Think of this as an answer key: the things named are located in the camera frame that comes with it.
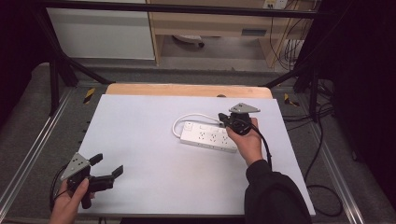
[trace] metal bracket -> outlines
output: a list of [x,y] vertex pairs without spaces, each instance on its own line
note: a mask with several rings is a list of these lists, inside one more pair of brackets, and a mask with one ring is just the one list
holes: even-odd
[[90,161],[82,157],[78,152],[73,156],[72,160],[67,165],[64,173],[61,176],[61,181],[64,181],[66,178],[75,175],[85,167],[91,165]]
[[244,103],[239,103],[229,110],[230,112],[233,112],[235,114],[247,114],[247,113],[256,113],[260,112],[260,109],[253,107],[251,105],[246,105]]

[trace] power strip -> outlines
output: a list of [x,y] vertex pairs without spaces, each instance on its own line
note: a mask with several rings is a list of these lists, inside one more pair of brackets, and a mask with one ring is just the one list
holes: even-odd
[[180,142],[198,147],[206,147],[226,152],[236,152],[235,142],[228,136],[225,128],[186,121]]
[[264,5],[262,8],[268,9],[284,9],[288,0],[264,0]]

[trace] human hand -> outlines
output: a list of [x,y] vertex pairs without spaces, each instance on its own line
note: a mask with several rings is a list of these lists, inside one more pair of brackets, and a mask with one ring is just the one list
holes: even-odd
[[62,182],[59,192],[62,193],[55,201],[55,206],[53,207],[52,214],[50,216],[49,224],[69,224],[74,223],[78,205],[81,202],[82,197],[87,192],[90,182],[85,178],[78,186],[73,196],[70,197],[67,192],[67,180]]
[[[251,118],[251,123],[259,128],[257,119]],[[238,147],[241,156],[245,159],[247,166],[255,161],[263,160],[262,139],[258,133],[254,130],[250,130],[246,135],[239,135],[230,127],[227,127],[226,130],[228,136],[236,143],[236,146]]]

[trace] black jacket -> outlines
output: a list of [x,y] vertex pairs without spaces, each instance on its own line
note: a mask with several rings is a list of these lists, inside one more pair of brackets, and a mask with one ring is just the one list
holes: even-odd
[[312,223],[303,196],[286,175],[271,171],[267,161],[247,168],[245,219],[252,223]]

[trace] white table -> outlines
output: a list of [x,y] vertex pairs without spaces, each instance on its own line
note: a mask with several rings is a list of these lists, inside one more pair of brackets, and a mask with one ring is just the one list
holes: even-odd
[[101,217],[243,215],[247,166],[239,153],[180,144],[171,130],[185,114],[216,117],[241,102],[262,110],[251,117],[259,120],[274,170],[296,183],[313,216],[276,100],[147,95],[102,96],[79,153],[87,159],[104,154],[92,167],[92,175],[108,175],[122,164],[124,174],[116,179],[114,189],[96,193],[90,209],[78,212]]

